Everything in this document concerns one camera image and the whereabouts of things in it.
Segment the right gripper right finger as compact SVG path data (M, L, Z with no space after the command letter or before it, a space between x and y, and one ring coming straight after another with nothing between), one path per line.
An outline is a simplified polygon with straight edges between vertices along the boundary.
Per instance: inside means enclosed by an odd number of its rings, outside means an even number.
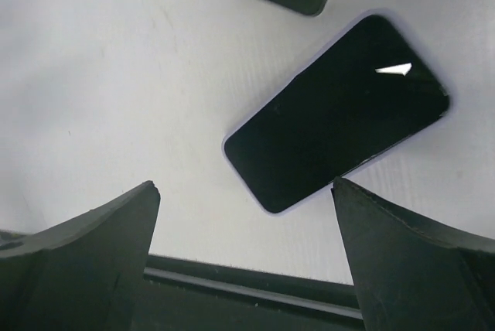
M492 330L494 241L389 202L344 178L332 188L367 330Z

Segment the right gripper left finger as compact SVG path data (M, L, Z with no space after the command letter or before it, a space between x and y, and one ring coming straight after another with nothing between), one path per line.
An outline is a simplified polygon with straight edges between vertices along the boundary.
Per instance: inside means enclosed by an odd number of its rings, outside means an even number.
M146 181L1 246L3 330L128 330L160 204Z

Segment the lilac case phone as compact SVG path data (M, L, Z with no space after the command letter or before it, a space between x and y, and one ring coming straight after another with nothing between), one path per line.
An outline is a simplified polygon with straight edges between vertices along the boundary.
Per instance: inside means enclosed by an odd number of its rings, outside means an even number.
M388 17L358 19L223 144L260 207L282 213L439 121L451 98Z

